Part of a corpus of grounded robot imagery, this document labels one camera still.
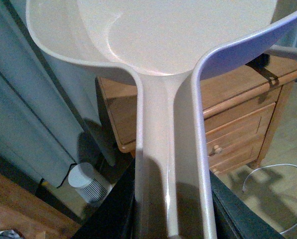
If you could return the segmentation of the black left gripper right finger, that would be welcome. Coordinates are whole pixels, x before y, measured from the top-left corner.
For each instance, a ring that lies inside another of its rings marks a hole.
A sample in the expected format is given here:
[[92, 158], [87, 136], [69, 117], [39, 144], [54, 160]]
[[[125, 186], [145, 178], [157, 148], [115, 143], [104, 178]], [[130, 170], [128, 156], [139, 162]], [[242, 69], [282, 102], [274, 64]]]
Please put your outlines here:
[[210, 173], [219, 239], [282, 239], [283, 236], [247, 207], [214, 173]]

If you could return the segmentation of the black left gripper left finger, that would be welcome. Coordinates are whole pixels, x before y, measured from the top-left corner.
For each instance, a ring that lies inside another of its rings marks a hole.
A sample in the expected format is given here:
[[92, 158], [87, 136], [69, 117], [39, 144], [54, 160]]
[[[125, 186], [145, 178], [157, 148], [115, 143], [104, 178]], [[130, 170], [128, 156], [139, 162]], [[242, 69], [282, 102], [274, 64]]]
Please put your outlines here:
[[133, 159], [98, 210], [75, 233], [76, 239], [131, 239], [135, 206]]

